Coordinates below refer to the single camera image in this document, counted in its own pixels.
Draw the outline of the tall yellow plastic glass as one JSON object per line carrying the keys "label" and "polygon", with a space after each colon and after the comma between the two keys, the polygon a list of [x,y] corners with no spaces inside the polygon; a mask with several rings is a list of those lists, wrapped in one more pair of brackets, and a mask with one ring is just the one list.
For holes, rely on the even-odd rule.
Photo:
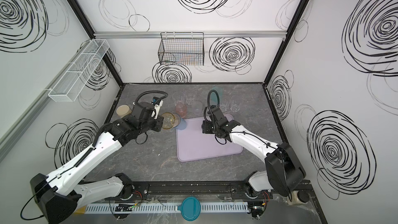
{"label": "tall yellow plastic glass", "polygon": [[172,113],[163,113],[161,115],[163,117],[162,128],[165,130],[172,129],[177,124],[176,117]]}

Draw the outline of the tall blue textured glass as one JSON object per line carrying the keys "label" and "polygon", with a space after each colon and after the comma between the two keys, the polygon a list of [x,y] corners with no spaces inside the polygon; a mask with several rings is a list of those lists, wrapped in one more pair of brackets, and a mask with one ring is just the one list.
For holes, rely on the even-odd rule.
{"label": "tall blue textured glass", "polygon": [[181,118],[178,114],[174,114],[174,124],[173,128],[177,130],[184,130],[187,127],[186,121]]}

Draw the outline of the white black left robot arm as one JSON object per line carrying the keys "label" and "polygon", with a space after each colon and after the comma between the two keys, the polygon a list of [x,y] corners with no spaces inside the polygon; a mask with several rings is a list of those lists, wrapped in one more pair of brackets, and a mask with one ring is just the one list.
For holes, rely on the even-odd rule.
{"label": "white black left robot arm", "polygon": [[129,141],[148,131],[160,132],[162,104],[157,97],[150,103],[136,102],[131,114],[103,125],[93,143],[69,162],[30,180],[33,199],[48,223],[59,224],[78,208],[95,201],[114,197],[128,200],[136,193],[133,182],[123,173],[91,183],[83,179]]}

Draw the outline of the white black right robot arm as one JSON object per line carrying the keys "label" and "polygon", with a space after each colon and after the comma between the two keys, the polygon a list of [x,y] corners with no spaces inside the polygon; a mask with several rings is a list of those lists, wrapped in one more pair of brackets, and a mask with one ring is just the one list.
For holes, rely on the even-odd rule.
{"label": "white black right robot arm", "polygon": [[273,143],[254,134],[238,121],[228,120],[215,105],[204,110],[202,132],[213,134],[216,140],[240,145],[265,164],[264,171],[254,172],[247,179],[246,194],[251,198],[265,190],[274,190],[287,197],[306,177],[301,162],[288,143]]}

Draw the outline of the lilac plastic tray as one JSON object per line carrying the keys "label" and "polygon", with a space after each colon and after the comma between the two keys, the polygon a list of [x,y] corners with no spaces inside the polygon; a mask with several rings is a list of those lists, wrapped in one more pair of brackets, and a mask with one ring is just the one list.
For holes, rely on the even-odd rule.
{"label": "lilac plastic tray", "polygon": [[222,157],[239,154],[243,151],[240,145],[217,142],[213,134],[202,133],[204,118],[187,119],[187,127],[176,130],[177,158],[181,162]]}

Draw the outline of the clear faceted tumbler right back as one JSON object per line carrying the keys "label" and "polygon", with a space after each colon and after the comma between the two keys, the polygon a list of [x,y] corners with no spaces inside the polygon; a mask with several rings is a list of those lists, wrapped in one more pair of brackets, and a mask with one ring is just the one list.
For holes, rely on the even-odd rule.
{"label": "clear faceted tumbler right back", "polygon": [[220,103],[219,108],[220,108],[220,110],[221,110],[223,113],[225,113],[225,112],[227,112],[227,110],[228,110],[228,108],[229,108],[228,105],[229,105],[228,102],[223,101],[223,102]]}

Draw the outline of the clear faceted tumbler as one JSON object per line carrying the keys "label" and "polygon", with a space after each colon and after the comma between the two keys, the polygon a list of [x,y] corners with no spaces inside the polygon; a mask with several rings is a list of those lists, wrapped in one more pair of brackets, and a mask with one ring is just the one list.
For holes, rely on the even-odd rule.
{"label": "clear faceted tumbler", "polygon": [[220,110],[221,110],[223,113],[225,113],[225,112],[227,112],[227,110],[228,110],[228,108],[229,108],[228,105],[229,105],[228,102],[223,101],[223,102],[220,103],[219,108],[220,108]]}
{"label": "clear faceted tumbler", "polygon": [[184,104],[185,103],[185,94],[181,91],[177,91],[173,93],[172,95],[174,104],[177,106],[178,104]]}
{"label": "clear faceted tumbler", "polygon": [[187,104],[192,106],[192,105],[194,104],[195,101],[196,101],[196,96],[195,96],[195,94],[192,93],[192,92],[188,92],[188,93],[186,94],[186,102],[187,102]]}
{"label": "clear faceted tumbler", "polygon": [[230,103],[230,110],[234,113],[237,113],[240,110],[240,102],[238,101],[231,101]]}

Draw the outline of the oat jar with beige lid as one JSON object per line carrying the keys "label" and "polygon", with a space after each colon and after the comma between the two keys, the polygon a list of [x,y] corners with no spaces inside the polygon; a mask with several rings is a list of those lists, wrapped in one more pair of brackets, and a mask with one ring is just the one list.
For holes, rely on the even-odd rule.
{"label": "oat jar with beige lid", "polygon": [[121,105],[116,109],[116,113],[120,118],[123,118],[132,113],[131,108],[128,105]]}

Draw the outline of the clear faceted tumbler right front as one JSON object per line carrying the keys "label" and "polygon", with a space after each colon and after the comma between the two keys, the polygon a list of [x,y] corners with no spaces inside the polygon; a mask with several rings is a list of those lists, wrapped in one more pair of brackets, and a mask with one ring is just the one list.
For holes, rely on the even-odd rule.
{"label": "clear faceted tumbler right front", "polygon": [[240,110],[240,102],[238,101],[231,101],[230,103],[230,110],[234,113],[237,113]]}

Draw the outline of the frosted dimpled glass left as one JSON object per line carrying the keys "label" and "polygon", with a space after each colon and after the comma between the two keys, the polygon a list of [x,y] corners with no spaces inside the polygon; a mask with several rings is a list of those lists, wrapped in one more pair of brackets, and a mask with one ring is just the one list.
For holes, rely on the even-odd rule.
{"label": "frosted dimpled glass left", "polygon": [[203,112],[203,103],[200,101],[195,101],[192,103],[192,112],[195,115],[200,115]]}

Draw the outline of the clear faceted tumbler middle back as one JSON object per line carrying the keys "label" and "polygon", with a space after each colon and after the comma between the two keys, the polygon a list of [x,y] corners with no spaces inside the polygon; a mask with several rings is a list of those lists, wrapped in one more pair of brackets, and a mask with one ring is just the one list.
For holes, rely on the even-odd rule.
{"label": "clear faceted tumbler middle back", "polygon": [[186,94],[186,102],[187,102],[187,104],[192,106],[192,105],[194,104],[195,101],[196,101],[196,96],[195,96],[195,94],[192,93],[192,92],[188,92],[188,93]]}

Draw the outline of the small pink plastic glass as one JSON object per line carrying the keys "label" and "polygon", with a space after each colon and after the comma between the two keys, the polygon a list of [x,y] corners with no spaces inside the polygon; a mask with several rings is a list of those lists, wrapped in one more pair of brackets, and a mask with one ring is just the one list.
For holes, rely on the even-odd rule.
{"label": "small pink plastic glass", "polygon": [[181,118],[185,118],[188,113],[188,108],[183,102],[178,102],[176,104],[175,111]]}

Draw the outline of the clear faceted tumbler middle front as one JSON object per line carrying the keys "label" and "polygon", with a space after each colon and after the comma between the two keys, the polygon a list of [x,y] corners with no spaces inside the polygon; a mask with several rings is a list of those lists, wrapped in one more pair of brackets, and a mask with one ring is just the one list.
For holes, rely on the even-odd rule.
{"label": "clear faceted tumbler middle front", "polygon": [[178,104],[184,104],[185,103],[185,94],[181,91],[177,91],[173,93],[172,95],[174,104],[177,106]]}

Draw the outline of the teal round lid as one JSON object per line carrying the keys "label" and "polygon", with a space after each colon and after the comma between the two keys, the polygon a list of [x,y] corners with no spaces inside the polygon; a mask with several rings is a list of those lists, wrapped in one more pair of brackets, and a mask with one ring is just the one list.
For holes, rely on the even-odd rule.
{"label": "teal round lid", "polygon": [[196,220],[201,213],[201,203],[196,197],[187,197],[178,207],[182,217],[187,221]]}

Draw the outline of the grain jar with black lid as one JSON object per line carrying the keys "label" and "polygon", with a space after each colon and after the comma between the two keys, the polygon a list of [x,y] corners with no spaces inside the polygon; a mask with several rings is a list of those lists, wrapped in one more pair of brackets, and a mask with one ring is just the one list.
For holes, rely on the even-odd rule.
{"label": "grain jar with black lid", "polygon": [[287,198],[289,205],[301,205],[307,203],[309,200],[309,194],[303,190],[293,191]]}

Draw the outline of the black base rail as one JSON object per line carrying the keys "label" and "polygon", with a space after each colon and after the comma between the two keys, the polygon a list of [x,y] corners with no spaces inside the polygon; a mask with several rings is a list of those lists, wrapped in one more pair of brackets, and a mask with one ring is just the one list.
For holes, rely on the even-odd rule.
{"label": "black base rail", "polygon": [[129,201],[149,201],[156,196],[202,196],[218,195],[233,200],[260,201],[273,198],[276,190],[266,190],[267,194],[255,193],[244,181],[135,181],[138,194]]}

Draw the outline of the white mesh wall shelf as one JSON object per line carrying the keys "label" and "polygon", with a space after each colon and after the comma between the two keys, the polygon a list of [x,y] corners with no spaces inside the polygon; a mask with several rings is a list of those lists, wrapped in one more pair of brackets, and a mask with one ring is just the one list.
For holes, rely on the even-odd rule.
{"label": "white mesh wall shelf", "polygon": [[48,96],[55,102],[74,102],[85,87],[102,90],[109,82],[109,69],[103,62],[108,50],[105,39],[84,43]]}

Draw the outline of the aluminium wall rail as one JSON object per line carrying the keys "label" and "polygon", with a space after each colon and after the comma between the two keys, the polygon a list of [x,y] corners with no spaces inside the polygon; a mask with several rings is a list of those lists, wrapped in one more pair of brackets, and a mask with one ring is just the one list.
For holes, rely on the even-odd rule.
{"label": "aluminium wall rail", "polygon": [[137,39],[137,38],[284,38],[286,31],[124,31],[124,32],[96,32],[94,37],[102,39]]}

